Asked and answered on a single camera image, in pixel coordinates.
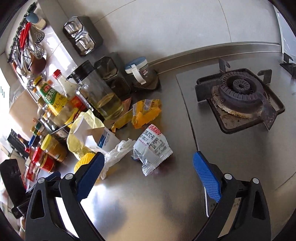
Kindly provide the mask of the yellow foam fruit net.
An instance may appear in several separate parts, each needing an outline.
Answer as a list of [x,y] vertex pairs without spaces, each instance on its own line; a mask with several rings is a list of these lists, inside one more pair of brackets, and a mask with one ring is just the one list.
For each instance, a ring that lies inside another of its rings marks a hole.
[[94,153],[87,153],[85,154],[74,166],[74,173],[76,173],[78,171],[78,169],[83,166],[83,165],[87,165],[90,163],[90,161],[92,160],[92,158],[95,156]]

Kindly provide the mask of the green label vinegar bottle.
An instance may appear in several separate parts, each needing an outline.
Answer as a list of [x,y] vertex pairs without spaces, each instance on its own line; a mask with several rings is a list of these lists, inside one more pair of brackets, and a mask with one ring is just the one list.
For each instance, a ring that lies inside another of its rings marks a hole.
[[50,111],[58,118],[59,121],[65,125],[73,122],[78,109],[66,96],[62,95],[46,83],[42,76],[35,78],[33,85],[48,105]]

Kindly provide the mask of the hanging slotted ladle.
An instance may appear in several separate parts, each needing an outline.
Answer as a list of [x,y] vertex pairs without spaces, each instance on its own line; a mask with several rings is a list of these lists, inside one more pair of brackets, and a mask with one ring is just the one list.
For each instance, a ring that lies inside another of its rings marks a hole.
[[34,56],[37,59],[42,59],[45,54],[45,49],[41,45],[41,42],[45,38],[45,33],[43,31],[37,30],[33,25],[31,25],[29,34],[33,43]]

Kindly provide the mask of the black lid glass oil jug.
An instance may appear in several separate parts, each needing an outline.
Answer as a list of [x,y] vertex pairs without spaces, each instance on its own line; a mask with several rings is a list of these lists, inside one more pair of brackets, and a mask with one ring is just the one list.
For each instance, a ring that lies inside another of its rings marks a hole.
[[83,62],[66,79],[76,82],[76,96],[94,114],[100,114],[105,120],[115,120],[122,114],[123,103],[97,74],[90,61]]

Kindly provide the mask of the yellow lid sauce jar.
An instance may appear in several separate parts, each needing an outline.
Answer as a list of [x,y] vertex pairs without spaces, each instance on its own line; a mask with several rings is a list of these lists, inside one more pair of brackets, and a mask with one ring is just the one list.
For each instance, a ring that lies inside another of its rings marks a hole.
[[58,162],[63,162],[68,154],[66,148],[50,134],[44,138],[41,149]]

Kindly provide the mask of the gas stove burner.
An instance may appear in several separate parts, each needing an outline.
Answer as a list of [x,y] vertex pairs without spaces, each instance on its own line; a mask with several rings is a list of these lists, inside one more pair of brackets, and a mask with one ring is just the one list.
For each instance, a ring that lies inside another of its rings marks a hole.
[[237,133],[263,123],[267,130],[285,111],[279,97],[271,90],[272,70],[254,74],[247,68],[230,69],[219,59],[219,73],[201,77],[195,85],[198,102],[207,101],[225,134]]

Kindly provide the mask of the red lid chili jar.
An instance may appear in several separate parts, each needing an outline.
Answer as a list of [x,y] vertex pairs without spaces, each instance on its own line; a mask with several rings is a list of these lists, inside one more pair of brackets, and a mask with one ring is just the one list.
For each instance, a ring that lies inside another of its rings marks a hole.
[[36,148],[32,161],[37,167],[48,173],[54,171],[55,160],[40,147]]

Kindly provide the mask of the white milk carton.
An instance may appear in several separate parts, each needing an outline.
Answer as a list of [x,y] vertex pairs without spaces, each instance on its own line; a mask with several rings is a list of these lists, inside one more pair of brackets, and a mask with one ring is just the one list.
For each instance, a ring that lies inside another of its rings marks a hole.
[[87,131],[85,145],[93,152],[106,154],[113,150],[120,140],[105,126]]

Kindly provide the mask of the red cap white bottle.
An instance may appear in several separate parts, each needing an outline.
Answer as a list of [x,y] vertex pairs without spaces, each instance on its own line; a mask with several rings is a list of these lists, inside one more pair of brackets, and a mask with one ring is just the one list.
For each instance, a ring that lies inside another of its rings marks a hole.
[[62,87],[62,93],[65,96],[73,98],[76,95],[76,89],[78,85],[76,83],[68,81],[59,69],[53,72],[53,77],[58,81],[58,83]]

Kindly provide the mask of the wall glass spice jars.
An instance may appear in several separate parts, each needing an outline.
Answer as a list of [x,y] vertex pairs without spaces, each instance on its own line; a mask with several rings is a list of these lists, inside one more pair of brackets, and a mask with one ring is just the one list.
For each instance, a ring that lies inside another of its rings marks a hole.
[[72,16],[63,26],[63,33],[80,56],[102,46],[103,38],[88,16]]

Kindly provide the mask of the crumpled white tissue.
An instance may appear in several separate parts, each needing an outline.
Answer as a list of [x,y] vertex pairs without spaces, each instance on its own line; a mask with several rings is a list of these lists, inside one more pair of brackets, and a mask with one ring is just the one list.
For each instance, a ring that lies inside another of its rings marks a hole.
[[104,180],[110,167],[118,163],[127,153],[129,153],[135,144],[132,139],[122,140],[113,150],[104,156],[104,167],[100,172],[99,178]]

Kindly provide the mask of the white red snack packet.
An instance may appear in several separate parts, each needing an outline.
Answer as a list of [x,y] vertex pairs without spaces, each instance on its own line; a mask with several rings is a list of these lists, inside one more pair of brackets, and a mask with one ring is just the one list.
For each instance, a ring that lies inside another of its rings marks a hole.
[[145,176],[173,154],[164,134],[153,124],[149,125],[133,145],[132,158],[140,160]]

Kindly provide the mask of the blue lid glass jar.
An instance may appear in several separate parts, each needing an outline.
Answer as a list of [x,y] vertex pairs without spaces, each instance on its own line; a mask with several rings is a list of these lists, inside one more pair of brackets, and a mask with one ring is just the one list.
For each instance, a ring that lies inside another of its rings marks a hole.
[[144,56],[138,57],[125,65],[125,72],[133,76],[135,85],[146,87],[156,80],[156,73],[149,67]]

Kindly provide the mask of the dark glass canister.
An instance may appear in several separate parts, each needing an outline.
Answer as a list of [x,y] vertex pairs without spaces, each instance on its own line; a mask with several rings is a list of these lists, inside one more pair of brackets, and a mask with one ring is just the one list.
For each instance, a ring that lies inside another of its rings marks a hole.
[[132,92],[132,81],[125,72],[125,64],[117,52],[103,56],[94,63],[94,69],[121,101]]

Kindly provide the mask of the orange snack wrapper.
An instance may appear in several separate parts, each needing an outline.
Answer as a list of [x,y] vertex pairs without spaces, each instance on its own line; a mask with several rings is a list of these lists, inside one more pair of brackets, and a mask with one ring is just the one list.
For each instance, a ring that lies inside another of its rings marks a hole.
[[111,131],[115,133],[117,129],[122,128],[131,122],[135,129],[141,128],[156,119],[161,113],[160,99],[144,99],[132,105],[132,109],[120,117],[111,127]]

